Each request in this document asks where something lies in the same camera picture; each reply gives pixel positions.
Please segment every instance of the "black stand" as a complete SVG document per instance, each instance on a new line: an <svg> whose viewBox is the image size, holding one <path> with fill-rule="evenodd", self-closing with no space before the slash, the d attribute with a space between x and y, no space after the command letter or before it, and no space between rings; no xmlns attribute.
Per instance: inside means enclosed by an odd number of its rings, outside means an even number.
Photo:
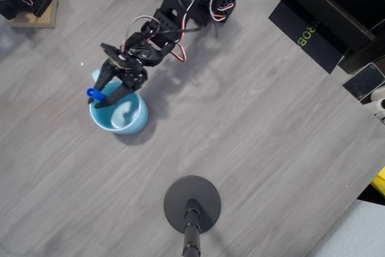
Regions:
<svg viewBox="0 0 385 257"><path fill-rule="evenodd" d="M221 199L208 180L198 176L180 178L171 185L164 198L164 214L175 230L185 234L184 257L199 257L199 234L217 222Z"/></svg>

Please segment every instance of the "yellow object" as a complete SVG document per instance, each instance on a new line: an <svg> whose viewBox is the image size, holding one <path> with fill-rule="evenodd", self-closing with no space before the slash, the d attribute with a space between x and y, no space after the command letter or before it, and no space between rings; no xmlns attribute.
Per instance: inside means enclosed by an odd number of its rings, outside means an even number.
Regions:
<svg viewBox="0 0 385 257"><path fill-rule="evenodd" d="M385 167L374 177L371 184L385 197Z"/></svg>
<svg viewBox="0 0 385 257"><path fill-rule="evenodd" d="M377 174L377 176L385 180L385 167L383 167L383 169Z"/></svg>

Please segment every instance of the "blue plastic piece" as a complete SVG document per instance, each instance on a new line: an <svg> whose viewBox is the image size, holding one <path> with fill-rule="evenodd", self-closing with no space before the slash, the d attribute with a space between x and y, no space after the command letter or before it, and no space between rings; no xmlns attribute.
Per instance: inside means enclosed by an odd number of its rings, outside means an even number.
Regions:
<svg viewBox="0 0 385 257"><path fill-rule="evenodd" d="M105 94L93 87L86 89L85 93L88 97L97 99L98 101L102 101L106 97Z"/></svg>

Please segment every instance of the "black pole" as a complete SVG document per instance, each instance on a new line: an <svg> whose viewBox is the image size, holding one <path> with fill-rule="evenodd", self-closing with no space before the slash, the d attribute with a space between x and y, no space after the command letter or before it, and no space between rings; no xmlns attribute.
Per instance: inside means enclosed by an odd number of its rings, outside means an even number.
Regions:
<svg viewBox="0 0 385 257"><path fill-rule="evenodd" d="M184 257L199 257L199 203L190 199L186 204L185 214L185 241L183 244Z"/></svg>

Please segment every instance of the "wooden block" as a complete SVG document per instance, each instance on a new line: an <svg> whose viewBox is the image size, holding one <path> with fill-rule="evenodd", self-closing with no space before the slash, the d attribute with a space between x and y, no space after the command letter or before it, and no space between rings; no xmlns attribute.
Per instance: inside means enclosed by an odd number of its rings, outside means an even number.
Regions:
<svg viewBox="0 0 385 257"><path fill-rule="evenodd" d="M56 8L58 0L52 0L41 17L36 17L32 12L21 11L14 19L7 20L11 27L39 27L55 28Z"/></svg>

